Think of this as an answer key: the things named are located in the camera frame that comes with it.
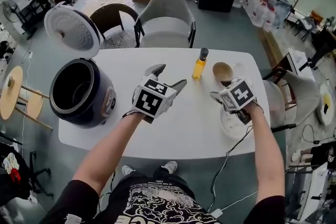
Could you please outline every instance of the wooden bowl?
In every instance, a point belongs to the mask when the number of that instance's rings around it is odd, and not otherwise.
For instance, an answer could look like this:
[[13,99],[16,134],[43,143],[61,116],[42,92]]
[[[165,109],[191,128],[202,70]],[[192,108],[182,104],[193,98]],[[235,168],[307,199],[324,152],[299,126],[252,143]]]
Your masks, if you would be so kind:
[[233,77],[232,68],[224,62],[215,63],[212,72],[218,81],[231,80]]

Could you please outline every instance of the wooden stool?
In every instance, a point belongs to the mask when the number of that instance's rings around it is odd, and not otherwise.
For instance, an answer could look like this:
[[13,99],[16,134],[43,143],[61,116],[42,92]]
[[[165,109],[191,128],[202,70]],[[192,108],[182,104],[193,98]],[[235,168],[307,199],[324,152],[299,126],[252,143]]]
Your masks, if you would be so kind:
[[[4,84],[4,88],[2,90],[0,99],[1,117],[4,120],[8,120],[13,111],[16,110],[21,114],[23,114],[24,116],[26,116],[27,118],[31,119],[32,121],[35,121],[36,123],[50,130],[53,130],[53,128],[50,127],[49,125],[37,120],[37,117],[39,116],[42,109],[43,98],[49,99],[49,96],[22,85],[22,81],[23,81],[22,68],[20,66],[16,66],[8,74],[8,77]],[[29,100],[26,100],[20,96],[21,88],[30,91],[32,93]],[[16,107],[16,102],[18,99],[21,99],[27,103],[27,113]]]

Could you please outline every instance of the black t-shirt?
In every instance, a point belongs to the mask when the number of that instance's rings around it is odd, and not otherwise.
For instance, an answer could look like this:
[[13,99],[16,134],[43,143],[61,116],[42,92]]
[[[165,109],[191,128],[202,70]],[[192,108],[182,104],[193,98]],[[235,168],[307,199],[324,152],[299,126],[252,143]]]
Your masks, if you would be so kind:
[[[41,224],[65,223],[68,214],[81,218],[85,224],[219,224],[196,203],[189,188],[170,180],[126,180],[111,193],[106,210],[95,217],[98,201],[97,193],[89,185],[70,181]],[[273,196],[259,202],[244,224],[283,224],[284,217],[285,198]]]

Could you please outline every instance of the white glove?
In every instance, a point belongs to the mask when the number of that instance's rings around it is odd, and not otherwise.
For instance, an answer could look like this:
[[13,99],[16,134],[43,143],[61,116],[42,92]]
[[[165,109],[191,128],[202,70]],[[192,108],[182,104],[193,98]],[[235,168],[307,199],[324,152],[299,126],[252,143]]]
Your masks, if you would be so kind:
[[186,86],[187,81],[184,79],[172,86],[159,83],[158,76],[165,66],[155,65],[145,71],[140,85],[134,90],[132,109],[123,117],[132,113],[143,113],[146,115],[144,120],[152,123],[172,106],[174,99]]

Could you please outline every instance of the rice cooker lid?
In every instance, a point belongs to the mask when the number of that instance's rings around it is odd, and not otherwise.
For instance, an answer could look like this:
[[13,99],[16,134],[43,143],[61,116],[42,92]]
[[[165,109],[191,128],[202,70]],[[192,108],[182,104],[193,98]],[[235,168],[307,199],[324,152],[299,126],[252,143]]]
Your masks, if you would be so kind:
[[100,47],[100,36],[93,21],[76,8],[59,3],[44,17],[48,36],[60,43],[80,58],[96,56]]

